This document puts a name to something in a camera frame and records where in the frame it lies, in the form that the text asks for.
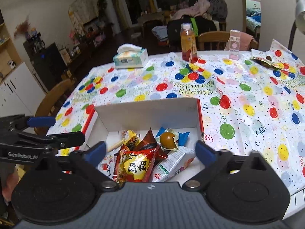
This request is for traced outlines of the person's left hand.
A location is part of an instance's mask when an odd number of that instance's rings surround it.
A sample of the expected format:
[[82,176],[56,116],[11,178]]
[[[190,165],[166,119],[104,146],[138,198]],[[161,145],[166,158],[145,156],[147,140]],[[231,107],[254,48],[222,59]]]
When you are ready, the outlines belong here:
[[2,195],[5,202],[9,203],[11,201],[12,193],[19,182],[19,175],[17,169],[14,168],[14,171],[9,174],[6,178],[4,186],[2,187]]

